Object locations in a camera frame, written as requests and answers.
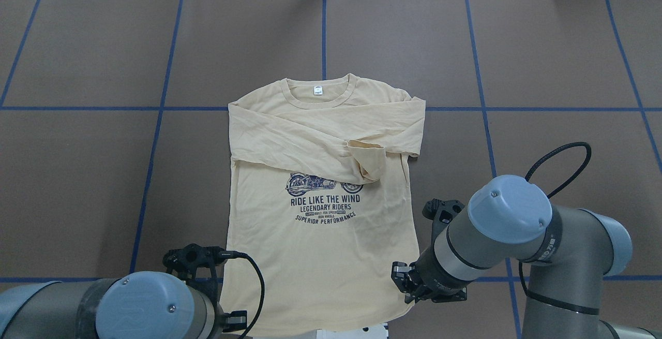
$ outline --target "brown table surface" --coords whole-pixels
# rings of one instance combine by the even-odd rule
[[[662,0],[0,1],[0,290],[225,245],[227,103],[352,72],[428,101],[410,163],[422,249],[426,200],[467,202],[588,141],[591,164],[553,202],[626,226],[634,257],[605,281],[601,317],[662,330]],[[533,181],[550,191],[581,160]],[[391,337],[519,336],[515,262],[469,290],[418,304]]]

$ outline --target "cable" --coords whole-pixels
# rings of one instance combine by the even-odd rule
[[[554,155],[560,153],[561,151],[568,150],[570,148],[577,148],[578,146],[582,146],[583,148],[586,148],[586,158],[584,158],[584,162],[579,166],[577,171],[573,173],[572,176],[570,176],[569,179],[565,181],[565,183],[561,184],[558,188],[554,189],[551,193],[547,195],[548,198],[554,197],[558,192],[561,190],[565,189],[566,186],[568,186],[572,181],[574,181],[579,174],[584,171],[584,168],[589,164],[589,160],[591,160],[591,146],[588,143],[579,141],[579,142],[573,142],[573,143],[568,143],[563,146],[559,146],[555,150],[550,151],[547,153],[544,157],[540,158],[526,173],[526,176],[524,176],[524,180],[529,181],[531,179],[531,176],[536,172],[536,169],[540,167],[540,165],[544,164],[546,160],[549,158],[553,157]]]
[[[572,181],[574,181],[579,174],[581,174],[582,171],[584,171],[584,168],[586,168],[587,165],[589,165],[589,162],[591,161],[591,146],[583,141],[578,141],[578,142],[572,142],[572,143],[567,143],[563,146],[559,146],[555,150],[550,151],[546,155],[544,155],[542,158],[540,158],[537,162],[535,162],[534,165],[531,166],[529,171],[526,173],[526,176],[524,176],[524,180],[527,182],[531,179],[531,176],[533,176],[534,172],[536,172],[536,169],[540,167],[544,162],[549,160],[549,158],[552,158],[554,155],[560,153],[561,151],[568,150],[570,148],[585,148],[586,149],[586,157],[584,158],[584,162],[579,166],[579,168],[575,171],[575,173],[570,176],[569,179],[565,181],[565,183],[560,184],[558,188],[554,189],[547,195],[547,198],[554,197],[558,192],[561,190],[565,189],[566,186],[570,185]],[[519,262],[518,265],[518,272],[520,273],[520,283],[522,283],[522,290],[524,290],[524,295],[529,296],[529,289],[526,286],[526,282],[524,281],[524,272],[522,270],[522,261]]]
[[[264,304],[264,278],[262,277],[262,272],[260,272],[260,268],[258,268],[258,264],[255,263],[255,260],[253,260],[252,257],[248,256],[248,254],[244,254],[243,252],[239,252],[237,254],[237,257],[240,259],[246,259],[248,262],[251,263],[253,266],[253,269],[255,269],[255,272],[258,274],[258,278],[260,279],[260,304],[258,304],[258,310],[255,311],[255,317],[253,317],[253,321],[251,321],[250,325],[246,327],[244,332],[237,337],[237,339],[244,339],[248,332],[250,332],[250,329],[253,329],[253,325],[255,325],[255,322],[257,322],[258,317],[260,317],[260,313],[262,312],[262,305]]]

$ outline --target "folded sleeve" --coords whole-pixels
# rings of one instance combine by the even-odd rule
[[[414,97],[407,101],[300,110],[275,116],[338,138],[377,144],[389,153],[417,157],[423,140],[425,101]]]
[[[230,104],[233,160],[315,174],[342,183],[379,180],[384,146],[331,136],[314,127]]]

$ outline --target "beige long-sleeve t-shirt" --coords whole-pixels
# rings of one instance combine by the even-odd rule
[[[265,279],[255,336],[353,330],[404,315],[393,261],[418,258],[408,156],[418,156],[425,101],[349,74],[279,80],[229,105],[228,249]],[[260,285],[225,264],[220,304],[248,311]]]

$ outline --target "grid line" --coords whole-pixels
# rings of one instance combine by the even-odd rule
[[[616,22],[614,19],[614,12],[612,11],[612,4],[609,0],[605,0],[607,7],[607,13],[609,13],[609,20],[612,23],[612,30],[614,30],[614,38],[616,39],[616,44],[619,45],[619,51],[621,57],[623,58],[623,64],[627,71],[627,77],[629,77],[629,83],[632,85],[632,92],[634,92],[634,97],[637,99],[637,105],[639,106],[639,112],[641,112],[641,119],[643,119],[643,124],[646,127],[646,133],[648,134],[648,139],[651,142],[653,148],[653,153],[655,154],[655,160],[657,161],[657,169],[662,172],[662,160],[660,160],[660,153],[657,150],[657,144],[655,143],[655,138],[653,138],[653,132],[651,126],[648,123],[648,118],[646,117],[646,110],[643,108],[643,103],[641,103],[641,96],[639,96],[639,90],[637,89],[637,83],[634,81],[634,76],[632,75],[632,70],[629,67],[629,61],[627,61],[627,55],[625,54],[625,49],[620,40],[619,29],[616,27]]]
[[[483,114],[483,127],[485,128],[485,139],[487,140],[487,152],[490,159],[490,169],[492,177],[497,176],[497,166],[494,163],[494,150],[492,149],[492,136],[490,135],[489,121],[487,120],[487,105],[485,104],[485,93],[483,92],[483,79],[480,76],[480,63],[478,62],[478,49],[476,47],[476,38],[473,32],[473,21],[471,20],[470,0],[464,0],[467,8],[467,21],[469,24],[469,34],[471,39],[471,51],[473,52],[473,65],[476,71],[476,82],[478,85],[478,95],[480,96],[480,111]],[[513,321],[515,322],[515,332],[517,338],[522,338],[522,329],[520,328],[520,313],[517,308],[517,296],[515,295],[515,283],[513,282],[513,269],[510,266],[510,259],[506,258],[506,272],[508,273],[508,289],[510,290],[510,305],[513,308]]]
[[[25,41],[28,39],[28,33],[30,32],[30,28],[33,26],[33,21],[35,20],[35,16],[37,14],[37,9],[39,9],[40,2],[41,0],[35,1],[35,6],[33,7],[33,12],[30,14],[30,19],[28,19],[28,24],[25,27],[25,32],[23,33],[23,38],[21,38],[19,49],[16,51],[14,62],[11,64],[11,69],[9,70],[7,82],[5,82],[5,88],[3,89],[2,96],[0,96],[0,108],[5,103],[5,98],[7,98],[7,92],[9,92],[11,79],[14,77],[14,71],[16,71],[16,66],[19,64],[19,59],[21,58],[21,53],[23,52],[23,46],[25,45]]]
[[[0,106],[0,111],[160,111],[177,112],[226,112],[227,106]],[[555,108],[555,107],[508,107],[508,106],[428,106],[427,112],[641,112],[641,108]],[[643,108],[645,112],[662,112],[662,108]]]
[[[156,128],[154,129],[154,141],[152,142],[152,151],[149,154],[149,165],[147,165],[147,177],[145,178],[145,188],[142,192],[142,202],[140,204],[140,215],[138,218],[138,225],[136,228],[136,237],[133,244],[133,251],[131,254],[131,264],[129,266],[129,273],[136,270],[136,261],[138,258],[138,250],[140,247],[140,236],[142,235],[142,224],[145,219],[145,211],[147,209],[147,193],[149,192],[149,185],[152,182],[152,172],[154,171],[154,155],[156,155],[156,144],[159,141],[159,133],[161,132],[161,120],[163,120],[163,109],[166,106],[166,96],[168,95],[168,83],[170,82],[170,70],[172,69],[172,60],[175,55],[175,44],[177,42],[177,31],[179,30],[179,19],[182,17],[182,5],[184,0],[179,0],[177,7],[177,18],[175,18],[175,28],[172,33],[172,42],[170,43],[170,54],[168,55],[168,67],[165,69],[165,79],[163,80],[163,91],[161,92],[161,104],[159,106],[159,115],[156,118]]]

